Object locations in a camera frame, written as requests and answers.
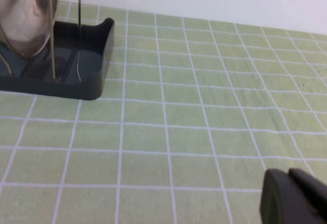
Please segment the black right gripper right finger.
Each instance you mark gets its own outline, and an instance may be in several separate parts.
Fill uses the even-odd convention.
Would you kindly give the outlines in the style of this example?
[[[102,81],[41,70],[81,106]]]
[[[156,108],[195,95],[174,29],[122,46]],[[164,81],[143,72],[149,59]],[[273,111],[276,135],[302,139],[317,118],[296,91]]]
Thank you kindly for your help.
[[[288,175],[326,223],[326,184],[299,168],[289,169]]]

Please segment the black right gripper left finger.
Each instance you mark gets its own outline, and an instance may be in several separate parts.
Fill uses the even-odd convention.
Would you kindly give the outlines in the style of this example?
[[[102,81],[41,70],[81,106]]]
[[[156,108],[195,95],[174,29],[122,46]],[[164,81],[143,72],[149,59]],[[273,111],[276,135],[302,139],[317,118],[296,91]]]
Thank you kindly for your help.
[[[294,180],[278,169],[265,172],[260,201],[262,223],[319,223],[319,214]]]

